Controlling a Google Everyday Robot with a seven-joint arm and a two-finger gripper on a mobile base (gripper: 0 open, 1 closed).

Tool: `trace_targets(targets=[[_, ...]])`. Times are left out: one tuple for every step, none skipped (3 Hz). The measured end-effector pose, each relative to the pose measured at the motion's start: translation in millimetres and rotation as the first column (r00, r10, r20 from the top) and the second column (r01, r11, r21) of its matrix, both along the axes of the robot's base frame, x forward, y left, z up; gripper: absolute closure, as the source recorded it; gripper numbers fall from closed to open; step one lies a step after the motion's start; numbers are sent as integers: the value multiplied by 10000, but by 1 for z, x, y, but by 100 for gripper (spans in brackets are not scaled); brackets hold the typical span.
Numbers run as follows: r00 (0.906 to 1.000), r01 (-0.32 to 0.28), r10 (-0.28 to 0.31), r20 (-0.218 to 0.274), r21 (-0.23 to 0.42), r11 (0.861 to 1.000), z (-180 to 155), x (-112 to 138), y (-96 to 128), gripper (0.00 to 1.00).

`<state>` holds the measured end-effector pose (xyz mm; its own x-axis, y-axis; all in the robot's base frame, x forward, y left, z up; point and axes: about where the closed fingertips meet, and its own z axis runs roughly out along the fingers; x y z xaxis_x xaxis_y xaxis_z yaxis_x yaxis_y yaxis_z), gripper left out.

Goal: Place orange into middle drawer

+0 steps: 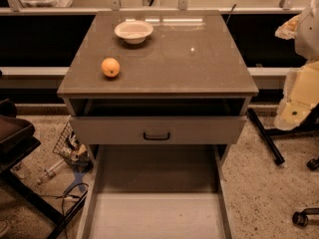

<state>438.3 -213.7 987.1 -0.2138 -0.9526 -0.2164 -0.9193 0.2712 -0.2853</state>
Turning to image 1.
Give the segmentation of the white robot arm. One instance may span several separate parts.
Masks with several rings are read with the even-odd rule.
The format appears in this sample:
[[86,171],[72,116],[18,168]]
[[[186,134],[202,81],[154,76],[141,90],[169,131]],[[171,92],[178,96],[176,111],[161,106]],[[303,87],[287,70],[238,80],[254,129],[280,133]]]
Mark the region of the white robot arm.
[[295,52],[306,59],[288,72],[274,125],[281,130],[300,126],[319,104],[319,0],[311,0],[301,14],[280,26],[275,36],[294,40]]

